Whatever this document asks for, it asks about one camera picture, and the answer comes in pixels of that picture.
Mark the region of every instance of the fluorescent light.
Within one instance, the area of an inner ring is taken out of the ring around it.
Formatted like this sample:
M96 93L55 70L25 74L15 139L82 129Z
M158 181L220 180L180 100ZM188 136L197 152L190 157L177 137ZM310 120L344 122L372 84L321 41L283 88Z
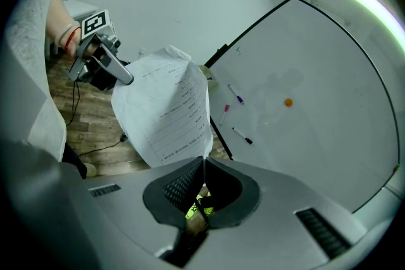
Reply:
M370 10L397 39L405 52L405 31L390 11L378 0L356 0Z

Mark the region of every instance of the white paper sheet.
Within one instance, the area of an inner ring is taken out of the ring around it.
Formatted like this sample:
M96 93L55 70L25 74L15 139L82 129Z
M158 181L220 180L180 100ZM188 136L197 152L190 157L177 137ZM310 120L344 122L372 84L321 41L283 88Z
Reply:
M134 82L117 81L111 103L132 146L152 167L208 156L208 83L188 54L168 46L126 66Z

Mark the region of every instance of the white fabric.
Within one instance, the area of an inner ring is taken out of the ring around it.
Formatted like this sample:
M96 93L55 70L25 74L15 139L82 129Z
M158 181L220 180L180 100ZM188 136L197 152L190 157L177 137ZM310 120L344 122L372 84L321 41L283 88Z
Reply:
M37 87L44 93L44 96L36 96L32 99L36 101L35 104L39 104L40 109L32 118L33 120L29 121L29 126L32 126L28 131L28 137L13 140L25 140L48 151L61 161L66 142L66 126L49 93L44 59L45 25L49 2L50 0L19 0L7 22L4 38L9 45L11 55L27 74L27 82L33 83L27 85L27 88Z

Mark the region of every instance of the wooden floor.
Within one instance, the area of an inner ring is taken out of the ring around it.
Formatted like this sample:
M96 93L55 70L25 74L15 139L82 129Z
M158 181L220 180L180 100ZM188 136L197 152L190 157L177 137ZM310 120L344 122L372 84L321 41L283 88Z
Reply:
M46 62L49 90L66 124L72 118L73 82L68 79L63 70L69 69L72 63L73 61L66 55L51 56L51 59ZM79 83L78 86L80 102L74 120L66 127L67 143L77 154L81 154L119 142L123 132L111 107L113 91L101 92L88 83ZM210 156L228 159L214 131L213 135L214 145ZM84 163L92 163L99 176L119 175L149 168L129 141L80 158Z

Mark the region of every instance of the black marker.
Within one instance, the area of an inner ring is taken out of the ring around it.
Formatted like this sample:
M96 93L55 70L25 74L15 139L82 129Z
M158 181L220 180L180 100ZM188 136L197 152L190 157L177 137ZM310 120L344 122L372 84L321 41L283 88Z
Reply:
M247 138L245 135L243 135L240 131L238 131L235 127L232 127L232 129L237 132L241 137L243 137L245 139L245 141L247 143L249 143L250 145L253 144L253 141L250 138Z

